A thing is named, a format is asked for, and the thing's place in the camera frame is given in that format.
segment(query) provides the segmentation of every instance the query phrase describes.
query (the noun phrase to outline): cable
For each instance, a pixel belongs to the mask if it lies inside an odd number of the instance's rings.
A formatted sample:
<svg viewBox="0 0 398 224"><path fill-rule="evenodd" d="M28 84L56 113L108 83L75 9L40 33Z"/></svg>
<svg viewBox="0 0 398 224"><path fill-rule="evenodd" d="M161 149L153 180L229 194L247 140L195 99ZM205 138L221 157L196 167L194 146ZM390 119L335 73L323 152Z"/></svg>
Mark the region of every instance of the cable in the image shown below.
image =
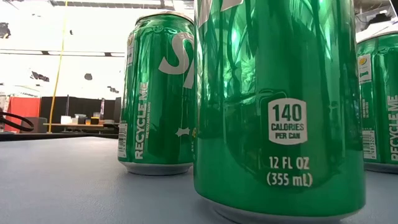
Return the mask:
<svg viewBox="0 0 398 224"><path fill-rule="evenodd" d="M368 23L368 22L364 22L364 21L362 21L360 18L359 18L359 16L358 15L355 15L355 17L360 21L360 22L363 22L363 23Z"/></svg>
<svg viewBox="0 0 398 224"><path fill-rule="evenodd" d="M26 122L30 126L30 128L23 127L22 125L19 125L19 124L16 124L16 123L12 122L12 121L9 121L9 120L5 119L3 117L3 115L20 119L21 121ZM34 130L34 125L33 125L33 123L31 121L29 121L28 119L26 119L24 117L21 117L21 116L18 116L16 114L12 114L12 113L6 113L6 112L0 111L0 123L4 123L4 124L7 124L7 125L10 125L11 127L19 129L21 131L33 131Z"/></svg>
<svg viewBox="0 0 398 224"><path fill-rule="evenodd" d="M58 71L57 71L57 78L55 79L55 88L54 88L54 94L52 95L52 102L51 102L51 110L50 110L50 122L49 122L49 133L51 133L51 127L52 127L52 113L54 111L54 103L55 103L55 94L57 92L57 87L58 87L58 79L60 77L60 70L61 70L61 62L62 62L62 55L63 55L63 44L65 42L65 29L67 26L67 16L66 16L66 8L68 7L68 0L65 1L65 15L63 18L63 28L62 28L62 46L61 46L61 53L60 53L60 61L58 64Z"/></svg>

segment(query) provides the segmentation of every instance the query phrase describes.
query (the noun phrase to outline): yellow pole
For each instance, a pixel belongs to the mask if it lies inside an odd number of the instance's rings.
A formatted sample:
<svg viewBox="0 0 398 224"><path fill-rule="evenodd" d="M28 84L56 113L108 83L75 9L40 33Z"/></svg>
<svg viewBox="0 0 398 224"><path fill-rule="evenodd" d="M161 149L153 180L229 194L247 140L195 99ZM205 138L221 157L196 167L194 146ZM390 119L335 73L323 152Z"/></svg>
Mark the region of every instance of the yellow pole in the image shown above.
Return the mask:
<svg viewBox="0 0 398 224"><path fill-rule="evenodd" d="M68 0L65 1L65 9L68 7ZM49 133L51 133L51 127L52 127L52 113L54 110L54 103L55 103L55 94L57 92L57 87L58 87L58 79L60 77L60 70L61 70L61 61L62 61L62 55L63 55L63 43L65 42L65 28L67 26L67 15L66 15L66 10L65 10L65 15L63 18L63 28L62 28L62 46L61 46L61 54L60 54L60 62L58 64L58 71L57 71L57 78L55 79L55 88L54 88L54 94L52 95L52 102L51 102L51 111L50 111L50 122L49 122Z"/></svg>

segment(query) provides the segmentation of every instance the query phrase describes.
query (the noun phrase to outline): desk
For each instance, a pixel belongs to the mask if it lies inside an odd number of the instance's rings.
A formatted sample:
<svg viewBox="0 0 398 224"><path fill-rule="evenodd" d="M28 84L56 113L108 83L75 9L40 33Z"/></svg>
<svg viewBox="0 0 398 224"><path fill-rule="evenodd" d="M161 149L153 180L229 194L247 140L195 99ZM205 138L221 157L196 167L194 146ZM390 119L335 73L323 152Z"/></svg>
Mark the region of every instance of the desk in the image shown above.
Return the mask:
<svg viewBox="0 0 398 224"><path fill-rule="evenodd" d="M129 174L118 140L0 142L0 223L233 224L193 189L192 170ZM366 206L339 224L397 224L398 175L366 172Z"/></svg>
<svg viewBox="0 0 398 224"><path fill-rule="evenodd" d="M51 126L61 126L63 127L63 131L66 132L67 129L72 130L95 130L99 131L101 134L102 131L112 131L114 128L109 128L107 124L51 124Z"/></svg>

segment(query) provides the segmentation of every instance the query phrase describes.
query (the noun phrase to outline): barcode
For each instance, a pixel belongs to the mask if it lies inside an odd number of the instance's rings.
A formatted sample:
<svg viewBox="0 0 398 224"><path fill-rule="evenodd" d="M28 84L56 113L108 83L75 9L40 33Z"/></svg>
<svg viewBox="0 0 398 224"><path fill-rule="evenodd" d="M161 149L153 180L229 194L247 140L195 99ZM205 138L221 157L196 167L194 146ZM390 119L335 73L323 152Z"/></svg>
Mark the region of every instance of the barcode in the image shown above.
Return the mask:
<svg viewBox="0 0 398 224"><path fill-rule="evenodd" d="M118 157L126 158L126 138L127 138L127 124L119 124L119 144Z"/></svg>
<svg viewBox="0 0 398 224"><path fill-rule="evenodd" d="M377 159L376 140L374 131L362 131L363 157L365 159Z"/></svg>

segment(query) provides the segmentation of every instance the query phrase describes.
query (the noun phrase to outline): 12 fl oz text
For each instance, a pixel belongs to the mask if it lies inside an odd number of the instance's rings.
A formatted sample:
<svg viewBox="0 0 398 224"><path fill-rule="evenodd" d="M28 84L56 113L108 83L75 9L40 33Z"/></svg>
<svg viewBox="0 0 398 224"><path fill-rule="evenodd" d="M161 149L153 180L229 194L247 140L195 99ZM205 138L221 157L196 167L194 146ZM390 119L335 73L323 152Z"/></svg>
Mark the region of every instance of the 12 fl oz text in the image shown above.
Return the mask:
<svg viewBox="0 0 398 224"><path fill-rule="evenodd" d="M294 160L291 157L287 156L283 157L270 156L269 163L271 169L298 169L298 170L310 169L309 157L298 157Z"/></svg>

